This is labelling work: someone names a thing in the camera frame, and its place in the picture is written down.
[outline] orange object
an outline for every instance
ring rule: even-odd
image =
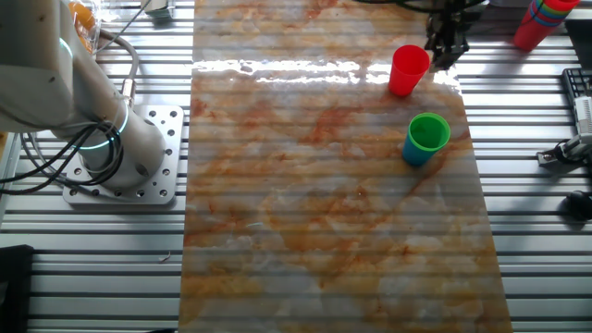
[[[84,45],[86,51],[88,51],[91,55],[93,54],[93,47],[91,46],[91,42],[87,41],[84,37],[78,36],[80,38],[80,42]]]
[[[80,24],[87,31],[91,31],[96,23],[92,11],[79,2],[71,2],[68,4],[70,14],[74,20],[74,25]]]

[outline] stacked cups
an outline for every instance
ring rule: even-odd
[[[514,44],[532,51],[563,20],[580,0],[533,0],[514,35]]]
[[[450,126],[442,116],[425,112],[409,124],[403,159],[414,167],[425,164],[450,139]]]

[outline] plastic cup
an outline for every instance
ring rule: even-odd
[[[414,167],[425,164],[450,139],[446,119],[433,113],[416,116],[409,124],[403,146],[403,159]]]
[[[426,74],[430,60],[426,50],[416,45],[404,45],[392,56],[388,89],[398,96],[407,96]]]
[[[526,10],[514,44],[530,52],[570,14],[580,0],[533,0]]]

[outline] metal rail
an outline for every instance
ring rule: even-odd
[[[129,13],[137,10],[137,2],[129,4]],[[574,135],[560,75],[579,65],[561,29],[529,55],[515,50],[511,25],[523,13],[488,10],[457,65],[477,164],[514,330],[592,332],[592,227],[567,225],[556,213],[564,195],[589,191],[588,173],[555,175],[535,159],[536,151]],[[583,1],[572,18],[592,19],[592,1]],[[124,24],[104,27],[117,31]],[[177,1],[169,25],[155,28],[145,18],[124,34],[142,61],[136,104],[181,105],[186,113],[178,200],[170,210],[82,212],[64,202],[57,186],[3,203],[0,246],[28,243],[37,250],[31,333],[132,333],[177,325],[192,35],[192,0]],[[116,84],[130,68],[130,57],[115,46],[97,60]],[[50,133],[40,140],[47,155],[63,145]],[[31,168],[21,152],[17,172]],[[16,188],[40,181],[23,180]]]

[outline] marble-patterned mat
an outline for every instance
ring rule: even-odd
[[[454,71],[387,90],[425,19],[197,0],[181,332],[512,331]],[[452,138],[416,169],[428,111]]]

